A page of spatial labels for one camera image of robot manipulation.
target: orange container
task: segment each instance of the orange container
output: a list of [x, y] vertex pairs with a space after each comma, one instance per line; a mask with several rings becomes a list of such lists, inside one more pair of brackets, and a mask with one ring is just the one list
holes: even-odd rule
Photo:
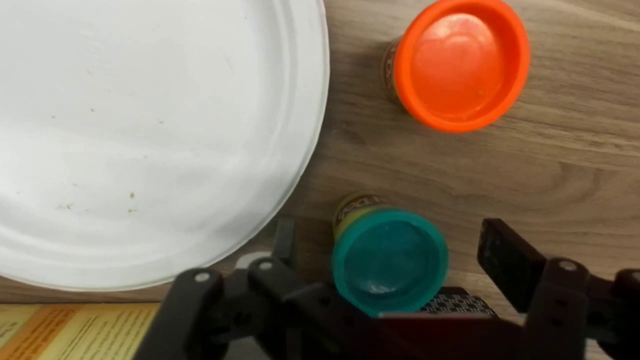
[[531, 45], [503, 0], [437, 0], [386, 59], [386, 86], [419, 122], [443, 133], [495, 125], [519, 101]]

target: plastic lid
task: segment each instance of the plastic lid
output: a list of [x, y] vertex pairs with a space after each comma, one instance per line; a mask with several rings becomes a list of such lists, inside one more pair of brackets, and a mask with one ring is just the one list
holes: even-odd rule
[[520, 97], [531, 47], [503, 0], [439, 0], [407, 31], [395, 59], [405, 108], [444, 133], [496, 122]]
[[339, 292], [370, 316], [420, 310], [439, 295], [446, 266], [441, 230], [395, 209], [348, 227], [333, 257]]

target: white plate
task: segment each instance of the white plate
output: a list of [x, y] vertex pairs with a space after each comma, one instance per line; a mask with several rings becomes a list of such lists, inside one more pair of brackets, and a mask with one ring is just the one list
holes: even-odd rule
[[323, 0], [0, 2], [0, 274], [130, 291], [283, 206], [328, 92]]

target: wood grain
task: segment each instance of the wood grain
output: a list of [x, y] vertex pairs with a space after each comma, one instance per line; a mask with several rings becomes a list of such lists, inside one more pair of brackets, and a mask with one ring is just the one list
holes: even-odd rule
[[[487, 216], [508, 221], [544, 255], [577, 259], [601, 277], [640, 266], [640, 2], [510, 4], [533, 42], [527, 92], [496, 126], [451, 136], [410, 120], [386, 101], [381, 81], [385, 50], [426, 2], [327, 0], [333, 34], [327, 126], [283, 211], [298, 221], [305, 277], [330, 278], [330, 216], [353, 191], [388, 195], [437, 223], [451, 246], [451, 282], [496, 304], [505, 301], [475, 260]], [[268, 233], [245, 253], [264, 246]], [[165, 289], [81, 296], [0, 284], [6, 303], [163, 295]]]

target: teal container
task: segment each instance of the teal container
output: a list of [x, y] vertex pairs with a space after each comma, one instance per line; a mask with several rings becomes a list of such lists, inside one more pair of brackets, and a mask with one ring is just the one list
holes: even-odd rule
[[426, 218], [357, 197], [339, 211], [333, 273], [339, 292], [369, 316], [417, 313], [443, 289], [449, 250]]

